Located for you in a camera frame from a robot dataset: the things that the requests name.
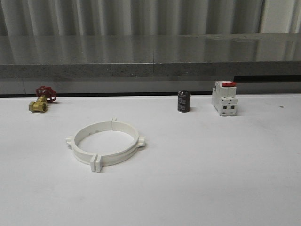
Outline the brass valve red handwheel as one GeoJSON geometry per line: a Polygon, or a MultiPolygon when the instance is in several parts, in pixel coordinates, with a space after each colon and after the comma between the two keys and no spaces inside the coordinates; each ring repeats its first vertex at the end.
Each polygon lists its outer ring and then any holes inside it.
{"type": "Polygon", "coordinates": [[[56,101],[56,91],[48,86],[40,86],[36,89],[36,101],[29,103],[29,111],[31,112],[45,112],[47,104],[56,101]]]}

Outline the black cylindrical capacitor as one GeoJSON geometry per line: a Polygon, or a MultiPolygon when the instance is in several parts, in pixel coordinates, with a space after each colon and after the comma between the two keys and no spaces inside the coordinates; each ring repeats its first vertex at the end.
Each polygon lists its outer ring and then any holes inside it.
{"type": "Polygon", "coordinates": [[[178,92],[178,107],[179,112],[186,113],[190,111],[190,92],[182,90],[178,92]]]}

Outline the grey stone counter ledge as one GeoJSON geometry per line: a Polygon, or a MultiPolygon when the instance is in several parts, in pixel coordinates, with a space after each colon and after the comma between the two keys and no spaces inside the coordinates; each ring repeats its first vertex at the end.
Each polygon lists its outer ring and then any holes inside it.
{"type": "Polygon", "coordinates": [[[299,34],[2,36],[2,78],[216,81],[301,75],[299,34]]]}

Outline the white circuit breaker red switch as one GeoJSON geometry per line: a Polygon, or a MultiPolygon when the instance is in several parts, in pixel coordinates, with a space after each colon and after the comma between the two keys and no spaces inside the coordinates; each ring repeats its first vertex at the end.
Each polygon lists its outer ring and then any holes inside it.
{"type": "Polygon", "coordinates": [[[232,81],[216,81],[212,91],[212,105],[220,116],[235,116],[238,99],[236,83],[232,81]]]}

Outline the white half pipe clamp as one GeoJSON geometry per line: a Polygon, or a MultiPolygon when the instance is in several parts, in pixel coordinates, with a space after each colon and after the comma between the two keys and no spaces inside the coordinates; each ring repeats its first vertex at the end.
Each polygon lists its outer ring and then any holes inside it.
{"type": "Polygon", "coordinates": [[[98,122],[88,125],[79,131],[74,136],[66,138],[66,143],[72,148],[75,158],[81,163],[90,165],[92,172],[101,172],[103,166],[111,166],[119,162],[114,159],[115,155],[101,156],[97,153],[90,153],[79,148],[79,142],[84,138],[98,132],[113,130],[112,123],[116,120],[113,117],[110,121],[98,122]]]}
{"type": "Polygon", "coordinates": [[[109,155],[98,154],[95,162],[95,171],[97,173],[101,172],[103,166],[111,166],[129,159],[136,153],[139,147],[145,146],[145,137],[140,136],[138,130],[132,125],[118,121],[116,118],[112,118],[110,125],[112,131],[129,134],[133,138],[133,142],[127,148],[117,153],[109,155]]]}

